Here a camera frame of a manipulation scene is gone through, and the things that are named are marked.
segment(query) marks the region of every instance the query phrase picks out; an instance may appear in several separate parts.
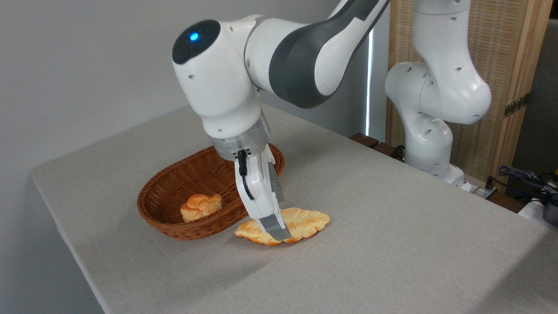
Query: woven wooden screen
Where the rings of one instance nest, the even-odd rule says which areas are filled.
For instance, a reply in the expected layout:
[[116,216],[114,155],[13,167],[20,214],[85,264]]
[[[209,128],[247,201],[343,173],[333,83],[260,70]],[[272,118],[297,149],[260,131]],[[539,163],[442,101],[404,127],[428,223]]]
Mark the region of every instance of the woven wooden screen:
[[[492,91],[486,116],[473,125],[449,123],[454,142],[451,162],[477,179],[511,164],[525,108],[504,118],[506,106],[531,89],[552,0],[472,0],[469,52]],[[413,0],[393,0],[389,67],[403,61],[424,62],[412,46]],[[386,140],[404,145],[405,132],[388,101]]]

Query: blue led light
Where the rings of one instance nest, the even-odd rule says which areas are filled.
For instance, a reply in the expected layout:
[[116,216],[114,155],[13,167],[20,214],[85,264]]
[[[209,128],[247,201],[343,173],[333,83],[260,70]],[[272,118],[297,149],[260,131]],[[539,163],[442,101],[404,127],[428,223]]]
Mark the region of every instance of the blue led light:
[[200,38],[200,34],[198,34],[197,32],[193,32],[190,34],[190,41],[196,41]]

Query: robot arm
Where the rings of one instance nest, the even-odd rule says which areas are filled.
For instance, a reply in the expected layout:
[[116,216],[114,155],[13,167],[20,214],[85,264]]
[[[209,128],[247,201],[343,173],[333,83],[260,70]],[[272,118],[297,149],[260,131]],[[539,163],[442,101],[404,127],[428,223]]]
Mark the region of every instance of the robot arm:
[[344,0],[327,20],[310,25],[262,18],[246,46],[248,74],[256,86],[299,107],[322,104],[387,4]]
[[473,124],[491,99],[467,47],[469,7],[470,0],[415,0],[413,44],[426,64],[396,64],[386,79],[405,128],[405,163],[465,189],[463,172],[450,165],[444,121]]
[[309,25],[262,16],[206,20],[187,28],[172,48],[186,98],[219,155],[235,162],[248,214],[276,240],[291,235],[278,206],[282,193],[259,93],[303,108],[326,101],[387,3],[341,0],[327,20]]

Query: oval basket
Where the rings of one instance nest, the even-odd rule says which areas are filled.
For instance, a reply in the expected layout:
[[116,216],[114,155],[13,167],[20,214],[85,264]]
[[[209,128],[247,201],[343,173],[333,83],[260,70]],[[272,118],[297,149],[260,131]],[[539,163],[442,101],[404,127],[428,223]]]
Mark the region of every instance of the oval basket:
[[[270,149],[280,176],[285,158],[273,144]],[[221,158],[213,146],[200,150],[159,171],[145,184],[138,195],[139,213],[151,226],[175,239],[195,240],[217,234],[248,216],[234,176],[234,162]],[[223,208],[185,223],[180,207],[194,194],[219,194]]]

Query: bread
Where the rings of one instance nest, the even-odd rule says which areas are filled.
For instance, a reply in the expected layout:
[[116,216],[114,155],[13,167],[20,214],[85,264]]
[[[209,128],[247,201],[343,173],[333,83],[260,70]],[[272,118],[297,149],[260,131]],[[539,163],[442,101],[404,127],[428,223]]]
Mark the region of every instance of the bread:
[[[319,211],[301,210],[296,207],[282,210],[281,215],[292,236],[284,240],[287,243],[295,243],[302,238],[310,238],[329,223],[327,214]],[[241,224],[234,234],[258,244],[277,245],[283,242],[275,240],[270,234],[264,234],[255,220]]]
[[188,201],[180,207],[180,213],[184,222],[200,219],[221,209],[221,195],[215,194],[208,197],[203,194],[192,195]]

